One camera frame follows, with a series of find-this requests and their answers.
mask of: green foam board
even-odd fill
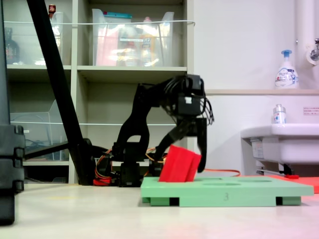
[[[300,205],[301,196],[314,194],[313,186],[271,177],[200,177],[194,182],[164,183],[146,177],[141,185],[142,202],[151,206],[261,207]]]

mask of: white sink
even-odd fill
[[[248,128],[257,160],[280,164],[319,164],[319,124],[287,123]]]

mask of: shelf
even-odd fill
[[[24,166],[68,166],[69,161],[24,161]]]
[[[90,4],[183,5],[184,0],[89,0]]]
[[[283,90],[206,90],[209,96],[215,95],[319,95],[319,89],[283,89]]]
[[[122,162],[112,162],[112,166],[113,167],[120,167]],[[149,162],[138,162],[140,164],[140,167],[148,167],[149,166]]]
[[[187,67],[78,66],[88,82],[155,84],[187,72]]]
[[[67,81],[71,81],[71,66],[63,66]],[[10,82],[49,82],[46,66],[7,65]]]

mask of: white floor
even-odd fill
[[[319,239],[319,195],[302,206],[141,205],[139,188],[26,185],[0,239]]]

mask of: printed number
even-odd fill
[[[229,195],[228,193],[225,193],[224,201],[228,201],[228,200],[229,200]]]

